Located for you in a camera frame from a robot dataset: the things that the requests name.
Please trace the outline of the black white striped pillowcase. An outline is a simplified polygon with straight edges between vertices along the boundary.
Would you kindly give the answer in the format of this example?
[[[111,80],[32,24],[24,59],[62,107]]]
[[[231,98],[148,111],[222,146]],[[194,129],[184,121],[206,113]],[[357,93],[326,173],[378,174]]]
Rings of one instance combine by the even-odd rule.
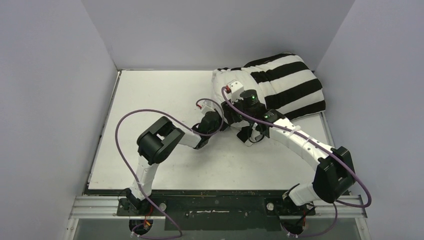
[[[303,59],[291,52],[250,61],[231,69],[247,87],[255,87],[267,109],[289,120],[324,112],[323,85]]]

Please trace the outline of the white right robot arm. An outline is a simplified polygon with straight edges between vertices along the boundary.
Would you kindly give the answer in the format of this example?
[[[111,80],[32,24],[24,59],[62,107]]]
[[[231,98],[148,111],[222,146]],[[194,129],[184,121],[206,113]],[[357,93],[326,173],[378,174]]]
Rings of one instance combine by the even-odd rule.
[[[266,109],[259,101],[254,89],[243,90],[236,102],[231,102],[231,91],[222,87],[219,97],[222,99],[223,118],[234,127],[246,123],[242,133],[247,138],[250,132],[279,142],[302,158],[315,172],[313,181],[297,183],[287,190],[283,198],[284,210],[295,214],[303,205],[316,200],[332,204],[355,182],[350,152],[322,143],[305,133],[289,118],[275,109]]]

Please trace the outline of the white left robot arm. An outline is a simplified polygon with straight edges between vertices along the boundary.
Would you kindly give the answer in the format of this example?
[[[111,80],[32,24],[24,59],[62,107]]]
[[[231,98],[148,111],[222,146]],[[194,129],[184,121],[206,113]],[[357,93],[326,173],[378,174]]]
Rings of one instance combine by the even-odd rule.
[[[200,123],[194,125],[189,131],[183,131],[176,127],[173,122],[162,116],[145,130],[137,139],[138,166],[137,179],[130,187],[133,197],[130,201],[130,209],[137,215],[145,214],[150,207],[146,198],[152,193],[153,181],[159,164],[165,161],[177,145],[183,145],[195,150],[203,148],[212,137],[212,134],[221,131],[225,127],[221,115],[216,111],[208,111]]]

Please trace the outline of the white pillow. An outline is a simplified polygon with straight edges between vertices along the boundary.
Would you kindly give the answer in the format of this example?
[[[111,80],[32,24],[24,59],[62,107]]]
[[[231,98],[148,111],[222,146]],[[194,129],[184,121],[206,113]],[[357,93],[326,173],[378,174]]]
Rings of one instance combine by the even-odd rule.
[[[211,78],[211,98],[219,104],[223,103],[225,100],[222,96],[221,88],[227,86],[232,81],[240,82],[243,85],[244,90],[256,90],[259,101],[265,104],[264,95],[262,94],[262,90],[260,89],[258,83],[249,73],[243,70],[213,70]]]

